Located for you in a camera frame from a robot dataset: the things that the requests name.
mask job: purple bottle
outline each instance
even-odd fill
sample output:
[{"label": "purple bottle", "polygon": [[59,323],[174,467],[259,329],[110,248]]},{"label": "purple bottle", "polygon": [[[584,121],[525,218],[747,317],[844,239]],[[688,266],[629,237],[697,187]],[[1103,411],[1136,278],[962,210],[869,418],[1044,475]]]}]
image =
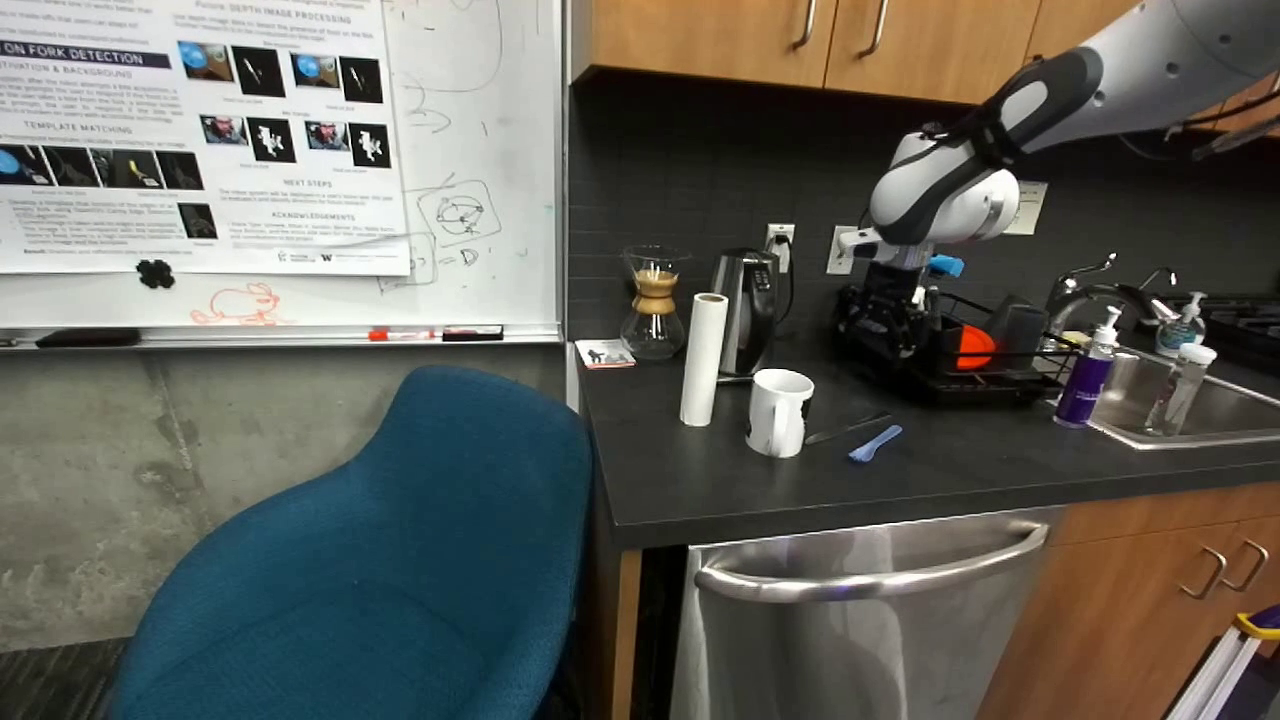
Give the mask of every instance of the purple bottle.
[{"label": "purple bottle", "polygon": [[1121,306],[1109,306],[1109,321],[1092,333],[1088,353],[1077,360],[1063,395],[1052,408],[1054,424],[1088,424],[1096,401],[1109,387],[1112,363],[1114,363],[1114,346],[1121,346],[1121,333],[1114,333]]}]

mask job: dishwasher handle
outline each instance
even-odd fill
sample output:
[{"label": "dishwasher handle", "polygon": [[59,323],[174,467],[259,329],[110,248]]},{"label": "dishwasher handle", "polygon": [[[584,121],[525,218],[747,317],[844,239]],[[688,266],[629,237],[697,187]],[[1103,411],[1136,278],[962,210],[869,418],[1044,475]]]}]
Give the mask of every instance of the dishwasher handle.
[{"label": "dishwasher handle", "polygon": [[790,574],[747,574],[732,568],[717,568],[706,558],[692,571],[692,578],[717,595],[743,601],[743,604],[823,604],[823,601],[875,601],[875,595],[916,595],[977,571],[1013,564],[1032,557],[1046,539],[1046,523],[1040,519],[1008,519],[1008,532],[1018,532],[1014,542],[1005,542],[985,557],[962,557],[930,568],[903,568],[903,571],[869,571],[869,574],[829,574],[829,578],[790,578]]}]

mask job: white mug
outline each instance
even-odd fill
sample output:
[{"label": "white mug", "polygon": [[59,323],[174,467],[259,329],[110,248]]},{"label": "white mug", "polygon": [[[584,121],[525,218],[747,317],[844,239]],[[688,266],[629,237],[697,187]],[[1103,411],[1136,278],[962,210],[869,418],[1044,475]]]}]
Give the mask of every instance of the white mug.
[{"label": "white mug", "polygon": [[789,367],[761,367],[750,375],[747,446],[761,454],[801,454],[809,395],[809,375]]}]

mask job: stainless steel dishwasher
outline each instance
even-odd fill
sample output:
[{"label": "stainless steel dishwasher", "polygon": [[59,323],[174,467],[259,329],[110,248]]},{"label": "stainless steel dishwasher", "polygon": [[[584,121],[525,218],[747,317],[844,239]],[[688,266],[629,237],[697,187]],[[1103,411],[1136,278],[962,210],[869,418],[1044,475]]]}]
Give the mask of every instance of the stainless steel dishwasher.
[{"label": "stainless steel dishwasher", "polygon": [[688,549],[671,720],[977,717],[1052,516]]}]

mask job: countertop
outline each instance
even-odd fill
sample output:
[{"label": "countertop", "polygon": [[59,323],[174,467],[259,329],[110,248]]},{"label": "countertop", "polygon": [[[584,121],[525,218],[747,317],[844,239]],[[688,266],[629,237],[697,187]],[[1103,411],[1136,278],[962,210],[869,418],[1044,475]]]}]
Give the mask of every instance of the countertop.
[{"label": "countertop", "polygon": [[[578,370],[619,549],[1280,479],[1280,443],[1131,453],[1092,426],[1052,424],[1046,403],[923,408],[835,355],[775,360],[775,367],[816,378],[809,433],[888,411],[903,434],[875,463],[847,458],[847,446],[875,426],[809,443],[795,458],[762,458],[743,443],[747,383],[717,392],[706,426],[684,426],[680,363]],[[1274,375],[1229,363],[1216,370],[1280,392]]]}]

